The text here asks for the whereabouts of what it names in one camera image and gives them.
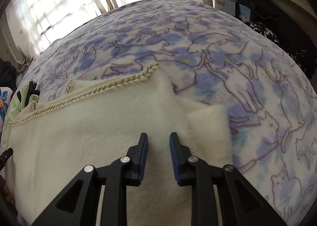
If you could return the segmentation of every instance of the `box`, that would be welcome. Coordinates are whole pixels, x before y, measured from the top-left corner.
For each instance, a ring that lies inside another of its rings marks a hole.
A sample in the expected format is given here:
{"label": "box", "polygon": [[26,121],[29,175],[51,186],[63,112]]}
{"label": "box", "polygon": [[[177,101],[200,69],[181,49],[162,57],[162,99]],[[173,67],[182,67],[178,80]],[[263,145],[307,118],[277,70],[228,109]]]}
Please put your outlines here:
{"label": "box", "polygon": [[215,0],[215,8],[228,13],[229,15],[236,15],[236,3],[231,0]]}
{"label": "box", "polygon": [[[239,17],[243,22],[250,21],[251,10],[241,4]],[[236,16],[236,2],[234,0],[215,0],[215,8],[228,13],[231,16]]]}

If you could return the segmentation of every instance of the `blue floral pattern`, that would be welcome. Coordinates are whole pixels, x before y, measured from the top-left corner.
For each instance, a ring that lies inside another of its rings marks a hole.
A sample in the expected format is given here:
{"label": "blue floral pattern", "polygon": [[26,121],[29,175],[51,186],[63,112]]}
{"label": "blue floral pattern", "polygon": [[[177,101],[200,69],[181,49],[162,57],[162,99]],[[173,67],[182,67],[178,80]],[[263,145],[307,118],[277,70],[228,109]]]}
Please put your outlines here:
{"label": "blue floral pattern", "polygon": [[54,42],[20,86],[36,81],[47,102],[71,80],[137,73],[154,61],[175,94],[227,107],[234,166],[297,225],[317,194],[317,95],[282,49],[234,17],[192,0],[132,3]]}
{"label": "blue floral pattern", "polygon": [[0,89],[0,116],[2,121],[4,121],[5,115],[8,111],[8,104],[5,103],[7,100],[8,92],[7,91],[1,91]]}

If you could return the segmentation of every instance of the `blue gripper pad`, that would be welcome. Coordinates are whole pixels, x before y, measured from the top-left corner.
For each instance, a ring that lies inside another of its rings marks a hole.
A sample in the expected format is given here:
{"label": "blue gripper pad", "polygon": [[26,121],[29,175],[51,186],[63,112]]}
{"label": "blue gripper pad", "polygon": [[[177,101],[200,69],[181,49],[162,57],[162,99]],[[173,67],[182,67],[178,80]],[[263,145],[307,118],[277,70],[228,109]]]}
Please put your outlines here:
{"label": "blue gripper pad", "polygon": [[145,161],[146,161],[148,144],[149,144],[148,136],[146,135],[145,139],[144,139],[144,143],[143,143],[140,162],[139,162],[139,175],[137,178],[139,180],[140,184],[141,184],[141,181],[143,180],[143,176],[144,176]]}
{"label": "blue gripper pad", "polygon": [[172,138],[172,134],[170,135],[170,150],[171,150],[171,156],[172,156],[172,162],[173,162],[173,169],[174,169],[174,176],[175,180],[177,181],[177,184],[180,184],[180,165],[177,159],[176,155],[176,149],[175,149],[175,144]]}

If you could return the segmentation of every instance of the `blue flower print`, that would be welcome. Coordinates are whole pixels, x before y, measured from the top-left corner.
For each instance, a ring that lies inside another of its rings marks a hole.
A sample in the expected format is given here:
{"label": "blue flower print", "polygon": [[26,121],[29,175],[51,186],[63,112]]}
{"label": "blue flower print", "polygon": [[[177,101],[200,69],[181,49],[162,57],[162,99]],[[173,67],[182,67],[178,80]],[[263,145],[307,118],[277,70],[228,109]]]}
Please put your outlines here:
{"label": "blue flower print", "polygon": [[7,100],[7,96],[8,96],[8,92],[7,91],[2,92],[0,89],[0,116],[3,121],[9,107],[8,104],[5,103],[5,101]]}

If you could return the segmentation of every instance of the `black object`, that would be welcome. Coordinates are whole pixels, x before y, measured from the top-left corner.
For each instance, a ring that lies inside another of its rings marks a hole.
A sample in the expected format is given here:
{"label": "black object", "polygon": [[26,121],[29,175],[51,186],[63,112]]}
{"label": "black object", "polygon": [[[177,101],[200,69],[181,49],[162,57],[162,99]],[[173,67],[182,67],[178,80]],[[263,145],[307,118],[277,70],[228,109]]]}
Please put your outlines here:
{"label": "black object", "polygon": [[218,226],[213,185],[217,185],[224,226],[286,226],[256,189],[232,166],[208,165],[170,135],[174,175],[180,186],[192,186],[191,226]]}
{"label": "black object", "polygon": [[35,81],[29,82],[29,89],[28,89],[28,93],[26,94],[25,104],[24,104],[25,107],[29,105],[29,100],[30,100],[31,95],[40,96],[40,91],[35,90],[36,86],[37,86],[37,84]]}
{"label": "black object", "polygon": [[[7,163],[8,159],[12,156],[12,154],[13,149],[9,148],[0,155],[0,171],[4,168],[5,164]],[[4,179],[0,175],[0,223],[1,225],[5,226],[17,226],[19,225],[19,223],[16,220],[18,212],[11,202],[5,200],[6,193],[4,191],[4,185]]]}
{"label": "black object", "polygon": [[110,165],[87,165],[57,195],[32,226],[94,226],[101,186],[105,185],[101,226],[126,226],[126,186],[143,180],[148,137],[142,133],[138,145]]}
{"label": "black object", "polygon": [[0,87],[9,87],[13,93],[16,91],[16,69],[10,61],[0,64]]}
{"label": "black object", "polygon": [[267,39],[271,40],[273,43],[278,44],[278,38],[277,35],[272,32],[270,29],[268,29],[264,24],[261,22],[252,22],[248,21],[245,22],[245,24],[253,29],[255,32],[265,36]]}
{"label": "black object", "polygon": [[236,0],[251,9],[250,21],[261,22],[278,37],[278,43],[301,65],[308,79],[312,78],[317,64],[317,49],[310,37],[286,13],[270,0]]}

